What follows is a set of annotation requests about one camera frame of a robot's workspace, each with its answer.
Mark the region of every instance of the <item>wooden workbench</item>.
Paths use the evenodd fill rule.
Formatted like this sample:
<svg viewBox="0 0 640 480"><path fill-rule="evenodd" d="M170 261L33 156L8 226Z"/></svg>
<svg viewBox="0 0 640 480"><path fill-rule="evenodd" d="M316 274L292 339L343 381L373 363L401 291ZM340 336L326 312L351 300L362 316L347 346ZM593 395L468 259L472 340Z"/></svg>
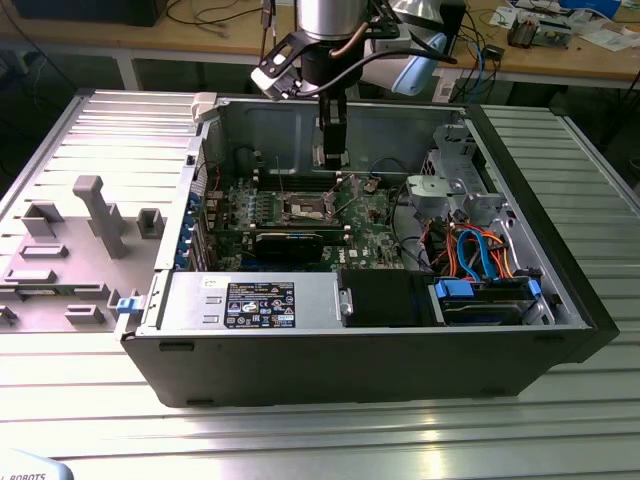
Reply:
<svg viewBox="0 0 640 480"><path fill-rule="evenodd" d="M201 30L193 25L182 25L167 17L152 28L116 24L23 20L9 0L4 1L23 30L43 49L65 53L112 56L118 61L126 88L139 88L133 58L158 58L222 63L254 63L259 54L261 28L259 12L233 19L224 29L227 38ZM224 5L227 0L194 0L197 9ZM505 48L498 79L531 81L534 83L566 83L624 88L633 80L640 68L640 49L627 48L610 52L582 38L572 39L568 49L535 47L529 50L507 45L507 30L487 25L491 18L488 9L500 0L469 0L476 26L487 37L488 43ZM259 7L258 0L240 0L231 8L209 12L207 18L230 16ZM189 0L183 0L173 10L175 17L193 20ZM640 20L640 14L621 12L626 20ZM278 9L278 34L282 37L293 28L291 7ZM20 34L2 15L0 40L9 48L29 47ZM474 60L462 42L455 49L458 65L453 67L459 75L473 67ZM451 72L452 66L442 65L440 72Z"/></svg>

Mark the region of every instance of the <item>metal cylinder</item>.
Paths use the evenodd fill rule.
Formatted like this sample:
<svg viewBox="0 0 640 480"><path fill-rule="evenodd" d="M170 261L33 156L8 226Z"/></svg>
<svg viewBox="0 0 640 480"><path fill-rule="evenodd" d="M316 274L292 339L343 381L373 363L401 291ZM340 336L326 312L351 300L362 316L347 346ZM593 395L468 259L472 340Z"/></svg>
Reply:
<svg viewBox="0 0 640 480"><path fill-rule="evenodd" d="M392 0L391 6L403 22L419 27L432 28L443 24L440 15L441 0Z"/></svg>
<svg viewBox="0 0 640 480"><path fill-rule="evenodd" d="M298 24L317 40L350 38L367 19L369 0L298 0Z"/></svg>

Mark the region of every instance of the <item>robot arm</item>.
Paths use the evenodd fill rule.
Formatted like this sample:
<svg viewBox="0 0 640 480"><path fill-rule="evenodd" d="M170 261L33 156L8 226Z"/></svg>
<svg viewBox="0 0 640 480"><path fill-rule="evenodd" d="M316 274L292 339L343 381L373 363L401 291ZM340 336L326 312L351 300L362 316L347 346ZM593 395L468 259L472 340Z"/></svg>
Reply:
<svg viewBox="0 0 640 480"><path fill-rule="evenodd" d="M396 3L402 15L407 15L425 2ZM287 35L265 55L251 78L274 100L318 96L321 155L329 170L341 167L345 152L345 90L362 77L365 65L380 58L409 56L455 63L422 42L426 50L409 48L416 35L402 24L387 0L301 0L298 24L300 31ZM365 45L370 52L366 57ZM293 67L298 58L300 76Z"/></svg>

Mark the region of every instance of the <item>blue clip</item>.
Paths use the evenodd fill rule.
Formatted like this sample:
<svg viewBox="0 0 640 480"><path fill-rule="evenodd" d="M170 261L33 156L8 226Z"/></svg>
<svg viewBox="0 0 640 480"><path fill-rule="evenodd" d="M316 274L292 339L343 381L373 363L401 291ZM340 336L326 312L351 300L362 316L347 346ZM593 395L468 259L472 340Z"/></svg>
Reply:
<svg viewBox="0 0 640 480"><path fill-rule="evenodd" d="M198 195L196 192L189 192L188 201L189 201L189 208L200 207L200 203L201 203L200 195Z"/></svg>
<svg viewBox="0 0 640 480"><path fill-rule="evenodd" d="M531 294L535 298L540 298L540 295L542 295L542 289L540 288L540 284L538 283L537 280L534 280L534 279L529 280L529 290L531 290Z"/></svg>
<svg viewBox="0 0 640 480"><path fill-rule="evenodd" d="M116 312L118 315L123 313L137 313L144 310L144 301L145 298L142 296L139 297L123 297L118 300L118 304L116 305Z"/></svg>
<svg viewBox="0 0 640 480"><path fill-rule="evenodd" d="M473 297L475 293L467 280L440 280L436 283L436 295L438 298Z"/></svg>
<svg viewBox="0 0 640 480"><path fill-rule="evenodd" d="M189 246L186 241L180 240L178 242L178 248L176 249L179 253L186 253L189 250Z"/></svg>
<svg viewBox="0 0 640 480"><path fill-rule="evenodd" d="M173 263L178 268L187 268L187 259L182 255L176 255L176 257L173 260Z"/></svg>
<svg viewBox="0 0 640 480"><path fill-rule="evenodd" d="M183 225L180 228L180 238L182 238L183 240L189 240L192 236L193 236L193 232L189 230L189 227L187 227L186 225Z"/></svg>
<svg viewBox="0 0 640 480"><path fill-rule="evenodd" d="M186 225L187 227L193 227L195 223L196 221L193 219L191 215L185 215L184 218L182 219L182 224Z"/></svg>

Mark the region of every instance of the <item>gray fixture block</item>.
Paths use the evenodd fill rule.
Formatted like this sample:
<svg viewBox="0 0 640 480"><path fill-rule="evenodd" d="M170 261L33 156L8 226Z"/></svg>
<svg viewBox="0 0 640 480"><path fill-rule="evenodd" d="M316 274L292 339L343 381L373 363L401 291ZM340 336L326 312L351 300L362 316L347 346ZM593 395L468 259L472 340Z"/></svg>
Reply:
<svg viewBox="0 0 640 480"><path fill-rule="evenodd" d="M117 318L118 312L116 312L116 307L118 306L118 300L120 300L120 292L117 289L113 289L111 291L111 295L109 295L109 299L107 300L107 309L113 315L113 318Z"/></svg>
<svg viewBox="0 0 640 480"><path fill-rule="evenodd" d="M16 323L18 316L6 305L0 305L0 324L9 325Z"/></svg>
<svg viewBox="0 0 640 480"><path fill-rule="evenodd" d="M147 239L159 239L162 238L164 233L164 220L162 214L157 208L142 208L138 213L138 230L140 230L140 236Z"/></svg>
<svg viewBox="0 0 640 480"><path fill-rule="evenodd" d="M50 223L64 222L53 203L32 203L22 217L22 223L27 228L36 243L55 241Z"/></svg>
<svg viewBox="0 0 640 480"><path fill-rule="evenodd" d="M4 281L10 283L53 283L56 274L53 270L10 270Z"/></svg>
<svg viewBox="0 0 640 480"><path fill-rule="evenodd" d="M37 208L40 215L50 222L64 222L55 204L51 202L33 202L31 206Z"/></svg>
<svg viewBox="0 0 640 480"><path fill-rule="evenodd" d="M93 221L93 227L98 232L102 243L111 258L122 258L127 253L127 247L122 243L119 229L122 218L118 214L120 222L113 221L109 207L102 198L102 179L95 175L80 175L73 185L73 194L80 198L89 210Z"/></svg>
<svg viewBox="0 0 640 480"><path fill-rule="evenodd" d="M64 245L25 245L20 249L20 255L24 259L29 258L64 258L69 250Z"/></svg>
<svg viewBox="0 0 640 480"><path fill-rule="evenodd" d="M80 300L107 300L111 292L105 283L91 288L75 288L73 290Z"/></svg>
<svg viewBox="0 0 640 480"><path fill-rule="evenodd" d="M64 314L73 325L90 325L104 322L104 316L97 305L67 305Z"/></svg>
<svg viewBox="0 0 640 480"><path fill-rule="evenodd" d="M2 302L21 302L22 295L15 288L0 288L0 301Z"/></svg>
<svg viewBox="0 0 640 480"><path fill-rule="evenodd" d="M120 215L120 210L118 210L118 205L115 203L107 203L107 207L109 207L109 216L111 217L111 221L113 225L115 225L118 229L118 233L122 235L124 233L124 229L127 226L127 223L122 219L122 215ZM89 224L89 228L93 232L93 235L99 237L100 234L96 227L93 225L92 219L87 219L87 223Z"/></svg>

